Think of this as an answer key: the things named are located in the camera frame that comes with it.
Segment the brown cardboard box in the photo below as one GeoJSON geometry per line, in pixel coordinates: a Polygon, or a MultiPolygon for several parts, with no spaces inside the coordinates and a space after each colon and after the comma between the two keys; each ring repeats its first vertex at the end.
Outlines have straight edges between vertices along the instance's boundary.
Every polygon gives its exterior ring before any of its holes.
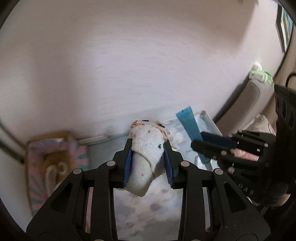
{"type": "Polygon", "coordinates": [[[49,133],[26,143],[27,197],[34,216],[75,169],[89,169],[88,151],[69,131],[49,133]]]}

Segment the grey bed headboard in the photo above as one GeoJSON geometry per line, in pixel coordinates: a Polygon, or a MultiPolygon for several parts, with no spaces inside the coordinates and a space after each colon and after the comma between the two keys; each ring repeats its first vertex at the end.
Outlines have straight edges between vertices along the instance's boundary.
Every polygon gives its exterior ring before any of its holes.
{"type": "Polygon", "coordinates": [[[223,136],[243,130],[263,112],[274,93],[274,86],[258,80],[249,80],[234,104],[217,121],[223,136]]]}

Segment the white rolled socks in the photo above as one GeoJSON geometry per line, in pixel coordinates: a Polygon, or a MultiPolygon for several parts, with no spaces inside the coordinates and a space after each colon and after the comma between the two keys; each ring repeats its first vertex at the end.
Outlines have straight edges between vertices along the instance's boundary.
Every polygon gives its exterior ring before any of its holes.
{"type": "Polygon", "coordinates": [[[136,120],[130,126],[132,162],[125,190],[143,197],[155,178],[165,172],[164,144],[170,132],[157,121],[136,120]]]}

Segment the plush doll toy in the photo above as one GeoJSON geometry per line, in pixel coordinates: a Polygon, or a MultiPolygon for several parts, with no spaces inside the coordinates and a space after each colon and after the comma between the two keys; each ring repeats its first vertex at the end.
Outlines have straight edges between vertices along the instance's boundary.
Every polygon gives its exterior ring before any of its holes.
{"type": "Polygon", "coordinates": [[[46,193],[50,196],[69,174],[69,160],[66,151],[45,154],[44,172],[46,193]]]}

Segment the light blue floral blanket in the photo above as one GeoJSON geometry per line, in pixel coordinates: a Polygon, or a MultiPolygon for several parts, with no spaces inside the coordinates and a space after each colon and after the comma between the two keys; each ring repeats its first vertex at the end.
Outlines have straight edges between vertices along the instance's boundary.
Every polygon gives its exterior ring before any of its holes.
{"type": "MultiPolygon", "coordinates": [[[[162,122],[170,132],[170,143],[187,160],[198,168],[212,171],[218,168],[215,160],[203,164],[191,147],[191,140],[177,118],[162,122]]],[[[125,147],[128,133],[110,138],[92,138],[81,143],[87,146],[88,169],[95,169],[113,158],[125,147]]],[[[144,197],[126,190],[114,190],[114,206],[117,235],[120,240],[176,240],[180,226],[181,189],[173,190],[166,174],[162,174],[150,185],[144,197]]]]}

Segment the green white crumpled cloth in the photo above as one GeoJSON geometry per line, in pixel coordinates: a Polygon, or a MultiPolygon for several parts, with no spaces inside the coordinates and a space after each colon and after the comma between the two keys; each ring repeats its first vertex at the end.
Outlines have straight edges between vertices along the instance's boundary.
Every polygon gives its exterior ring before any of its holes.
{"type": "Polygon", "coordinates": [[[273,78],[270,73],[263,71],[260,63],[254,63],[250,69],[249,75],[250,80],[257,80],[261,83],[268,83],[270,86],[274,85],[273,78]]]}

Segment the framed wall picture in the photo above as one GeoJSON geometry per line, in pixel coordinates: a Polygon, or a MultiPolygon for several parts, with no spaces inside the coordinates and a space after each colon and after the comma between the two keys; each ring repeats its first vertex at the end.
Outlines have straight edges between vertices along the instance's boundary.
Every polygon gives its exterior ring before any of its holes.
{"type": "Polygon", "coordinates": [[[282,51],[287,52],[292,36],[293,22],[284,7],[278,4],[276,26],[281,42],[282,51]]]}

